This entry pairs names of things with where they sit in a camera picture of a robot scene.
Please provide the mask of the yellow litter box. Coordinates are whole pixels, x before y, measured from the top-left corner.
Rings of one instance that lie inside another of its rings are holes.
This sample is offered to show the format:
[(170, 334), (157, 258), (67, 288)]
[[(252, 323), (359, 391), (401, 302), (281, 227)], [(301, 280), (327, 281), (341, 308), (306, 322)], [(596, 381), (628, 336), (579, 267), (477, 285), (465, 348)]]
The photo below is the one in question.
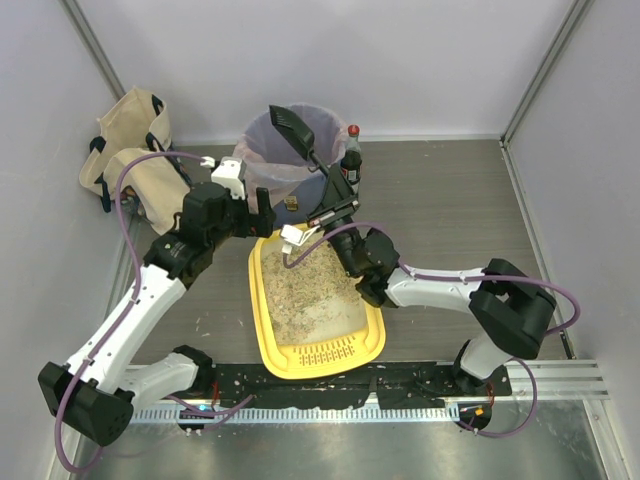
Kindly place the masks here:
[[(377, 358), (386, 342), (383, 314), (379, 308), (364, 301), (358, 292), (366, 312), (364, 328), (317, 343), (289, 346), (276, 343), (264, 291), (261, 258), (267, 251), (279, 249), (281, 252), (283, 241), (279, 233), (276, 230), (270, 237), (258, 239), (248, 260), (256, 336), (266, 368), (279, 378), (300, 380), (343, 373)], [(289, 255), (281, 252), (283, 263), (300, 258), (321, 237), (322, 234), (316, 231), (303, 246), (294, 247)]]

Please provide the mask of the black litter scoop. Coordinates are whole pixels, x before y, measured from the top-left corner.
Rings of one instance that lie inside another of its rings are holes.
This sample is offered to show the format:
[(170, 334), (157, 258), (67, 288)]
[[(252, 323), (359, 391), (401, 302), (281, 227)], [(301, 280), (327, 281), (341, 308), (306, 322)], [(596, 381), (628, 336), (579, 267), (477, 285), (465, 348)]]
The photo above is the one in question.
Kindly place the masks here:
[(315, 153), (315, 134), (310, 127), (291, 109), (270, 105), (269, 116), (272, 126), (288, 145), (308, 163), (311, 172), (320, 171), (325, 177), (329, 168)]

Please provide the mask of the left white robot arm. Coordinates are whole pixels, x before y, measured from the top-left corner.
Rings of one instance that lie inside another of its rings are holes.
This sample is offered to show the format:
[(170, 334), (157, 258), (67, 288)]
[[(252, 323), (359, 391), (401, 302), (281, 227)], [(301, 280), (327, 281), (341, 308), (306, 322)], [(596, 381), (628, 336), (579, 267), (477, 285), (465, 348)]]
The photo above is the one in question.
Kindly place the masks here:
[(129, 292), (99, 330), (65, 364), (47, 363), (38, 384), (50, 413), (97, 445), (112, 444), (140, 410), (171, 395), (195, 397), (215, 382), (213, 360), (187, 345), (137, 373), (127, 371), (144, 340), (212, 263), (231, 237), (267, 238), (276, 215), (269, 192), (256, 190), (258, 211), (217, 183), (186, 195), (178, 229), (156, 239)]

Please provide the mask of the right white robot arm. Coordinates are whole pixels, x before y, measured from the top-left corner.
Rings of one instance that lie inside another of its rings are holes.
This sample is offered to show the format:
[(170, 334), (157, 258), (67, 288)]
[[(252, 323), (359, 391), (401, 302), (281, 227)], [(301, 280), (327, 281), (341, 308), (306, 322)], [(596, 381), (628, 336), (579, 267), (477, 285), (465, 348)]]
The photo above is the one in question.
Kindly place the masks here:
[(352, 216), (358, 198), (337, 166), (322, 171), (326, 184), (308, 224), (323, 230), (363, 300), (374, 307), (426, 306), (473, 316), (482, 332), (467, 341), (451, 370), (457, 389), (472, 394), (512, 358), (538, 356), (556, 301), (510, 262), (436, 271), (402, 263), (391, 238), (377, 227), (362, 235)]

